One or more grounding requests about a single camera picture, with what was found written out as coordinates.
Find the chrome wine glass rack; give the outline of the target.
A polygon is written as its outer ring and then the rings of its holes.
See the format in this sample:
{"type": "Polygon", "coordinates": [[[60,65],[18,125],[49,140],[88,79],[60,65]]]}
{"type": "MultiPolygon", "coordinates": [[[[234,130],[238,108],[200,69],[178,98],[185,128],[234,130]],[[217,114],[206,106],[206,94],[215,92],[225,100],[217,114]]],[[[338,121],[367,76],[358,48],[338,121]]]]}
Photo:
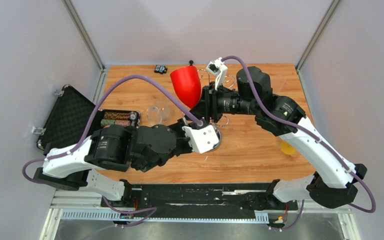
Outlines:
{"type": "Polygon", "coordinates": [[[221,135],[221,142],[219,146],[216,149],[210,151],[213,152],[217,150],[222,143],[223,138],[221,128],[226,127],[230,123],[229,118],[225,114],[232,114],[233,107],[238,105],[238,101],[234,100],[237,91],[233,88],[233,86],[237,83],[237,78],[233,75],[226,75],[223,84],[218,88],[218,90],[215,90],[215,81],[211,80],[210,73],[206,69],[198,69],[197,72],[200,80],[204,77],[204,75],[207,75],[208,85],[206,86],[211,86],[212,92],[216,94],[217,109],[218,112],[222,114],[219,121],[206,121],[209,125],[216,127],[221,135]]]}

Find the clear champagne flute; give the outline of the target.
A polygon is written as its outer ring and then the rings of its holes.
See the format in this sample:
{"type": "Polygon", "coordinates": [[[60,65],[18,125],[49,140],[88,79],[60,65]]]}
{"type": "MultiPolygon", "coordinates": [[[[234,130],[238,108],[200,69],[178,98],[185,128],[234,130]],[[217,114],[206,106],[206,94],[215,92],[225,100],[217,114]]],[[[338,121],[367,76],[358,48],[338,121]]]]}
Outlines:
{"type": "Polygon", "coordinates": [[[283,75],[270,75],[270,84],[274,94],[279,95],[286,83],[286,78],[283,75]]]}

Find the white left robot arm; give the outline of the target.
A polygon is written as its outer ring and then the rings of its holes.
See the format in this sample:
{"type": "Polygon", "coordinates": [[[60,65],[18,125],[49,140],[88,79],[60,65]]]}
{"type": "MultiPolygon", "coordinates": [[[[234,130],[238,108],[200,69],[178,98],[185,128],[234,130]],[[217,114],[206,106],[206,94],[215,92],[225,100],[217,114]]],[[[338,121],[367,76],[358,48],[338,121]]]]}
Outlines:
{"type": "Polygon", "coordinates": [[[132,185],[126,179],[115,181],[98,171],[126,172],[133,168],[147,172],[173,157],[192,153],[185,126],[183,120],[169,126],[110,125],[88,136],[73,153],[68,152],[71,146],[50,150],[47,156],[51,159],[36,170],[33,179],[58,190],[95,192],[122,207],[129,206],[133,201],[132,185]]]}

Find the red wine glass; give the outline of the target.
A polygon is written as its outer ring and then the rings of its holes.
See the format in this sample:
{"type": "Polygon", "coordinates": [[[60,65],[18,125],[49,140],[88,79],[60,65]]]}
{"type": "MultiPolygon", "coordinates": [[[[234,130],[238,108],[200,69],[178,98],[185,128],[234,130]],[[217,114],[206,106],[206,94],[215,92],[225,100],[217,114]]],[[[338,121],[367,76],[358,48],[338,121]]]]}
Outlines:
{"type": "Polygon", "coordinates": [[[193,66],[183,66],[170,73],[171,83],[179,100],[193,109],[201,98],[201,80],[198,69],[193,66]]]}

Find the yellow wine glass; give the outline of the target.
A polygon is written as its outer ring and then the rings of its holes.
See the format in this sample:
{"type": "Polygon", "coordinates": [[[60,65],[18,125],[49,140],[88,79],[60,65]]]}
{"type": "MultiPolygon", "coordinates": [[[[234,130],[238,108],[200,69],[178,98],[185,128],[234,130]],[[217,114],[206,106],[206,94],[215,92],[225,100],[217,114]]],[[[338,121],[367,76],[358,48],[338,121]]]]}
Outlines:
{"type": "Polygon", "coordinates": [[[294,155],[297,152],[297,150],[285,140],[280,140],[279,148],[285,155],[294,155]]]}

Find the small black clip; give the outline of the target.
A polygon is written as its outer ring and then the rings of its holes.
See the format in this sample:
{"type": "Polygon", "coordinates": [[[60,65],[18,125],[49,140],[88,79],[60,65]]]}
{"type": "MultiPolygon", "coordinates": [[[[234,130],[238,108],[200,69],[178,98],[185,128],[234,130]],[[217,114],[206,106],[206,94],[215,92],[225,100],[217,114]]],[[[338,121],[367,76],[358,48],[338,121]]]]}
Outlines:
{"type": "Polygon", "coordinates": [[[167,71],[168,71],[168,68],[167,68],[166,65],[159,65],[159,64],[157,64],[155,66],[155,68],[154,68],[154,73],[158,73],[158,74],[161,74],[161,75],[166,74],[167,71]]]}

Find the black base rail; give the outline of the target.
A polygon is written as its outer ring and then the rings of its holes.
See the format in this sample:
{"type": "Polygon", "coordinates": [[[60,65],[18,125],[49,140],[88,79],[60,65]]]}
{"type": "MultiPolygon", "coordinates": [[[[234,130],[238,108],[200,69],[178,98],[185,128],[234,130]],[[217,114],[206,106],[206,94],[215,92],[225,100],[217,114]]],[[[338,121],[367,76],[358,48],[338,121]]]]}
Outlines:
{"type": "Polygon", "coordinates": [[[266,193],[269,183],[133,184],[116,208],[156,207],[154,218],[251,219],[255,211],[295,211],[294,201],[280,202],[266,193]]]}

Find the clear wine glass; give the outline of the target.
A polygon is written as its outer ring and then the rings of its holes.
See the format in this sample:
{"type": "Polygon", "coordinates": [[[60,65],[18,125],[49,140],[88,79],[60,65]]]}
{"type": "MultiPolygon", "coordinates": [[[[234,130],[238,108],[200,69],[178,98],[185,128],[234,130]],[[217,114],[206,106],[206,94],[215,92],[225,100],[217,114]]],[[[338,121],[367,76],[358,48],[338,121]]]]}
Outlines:
{"type": "Polygon", "coordinates": [[[162,123],[162,116],[160,110],[153,106],[146,111],[148,122],[151,126],[159,125],[162,123]]]}

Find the black poker chip case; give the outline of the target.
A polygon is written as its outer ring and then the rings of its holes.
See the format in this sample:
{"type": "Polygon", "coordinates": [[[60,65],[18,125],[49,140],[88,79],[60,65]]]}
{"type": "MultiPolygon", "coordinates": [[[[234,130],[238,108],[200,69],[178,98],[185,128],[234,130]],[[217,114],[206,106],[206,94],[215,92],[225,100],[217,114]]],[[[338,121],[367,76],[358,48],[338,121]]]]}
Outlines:
{"type": "MultiPolygon", "coordinates": [[[[36,141],[36,147],[44,152],[77,144],[96,106],[69,84],[64,85],[58,93],[59,96],[36,141]]],[[[140,120],[139,111],[100,109],[87,135],[109,125],[137,127],[140,120]]]]}

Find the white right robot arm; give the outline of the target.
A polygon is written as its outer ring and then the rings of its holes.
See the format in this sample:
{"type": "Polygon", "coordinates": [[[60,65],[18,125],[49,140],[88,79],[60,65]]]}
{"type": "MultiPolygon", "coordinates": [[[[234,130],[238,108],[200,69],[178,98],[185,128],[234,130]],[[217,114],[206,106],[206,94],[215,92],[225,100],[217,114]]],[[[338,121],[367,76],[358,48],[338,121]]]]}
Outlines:
{"type": "Polygon", "coordinates": [[[278,209],[293,200],[313,200],[329,209],[354,205],[356,183],[362,183],[366,166],[340,155],[295,100],[275,94],[267,73],[256,66],[242,68],[236,74],[234,90],[223,85],[226,66],[211,63],[206,71],[215,80],[202,88],[201,98],[192,109],[194,114],[214,123],[223,114],[253,115],[258,126],[291,145],[315,169],[296,180],[274,180],[265,195],[270,208],[278,209]]]}

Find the clear ribbed goblet glass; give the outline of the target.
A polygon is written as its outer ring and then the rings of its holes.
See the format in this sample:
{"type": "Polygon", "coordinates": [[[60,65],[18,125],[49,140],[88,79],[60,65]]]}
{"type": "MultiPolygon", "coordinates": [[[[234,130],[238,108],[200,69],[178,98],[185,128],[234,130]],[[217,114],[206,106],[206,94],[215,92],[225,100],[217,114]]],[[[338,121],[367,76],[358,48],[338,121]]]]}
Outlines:
{"type": "Polygon", "coordinates": [[[167,122],[170,118],[170,108],[168,101],[164,99],[158,99],[155,101],[154,106],[158,109],[159,115],[161,116],[161,122],[167,122]]]}

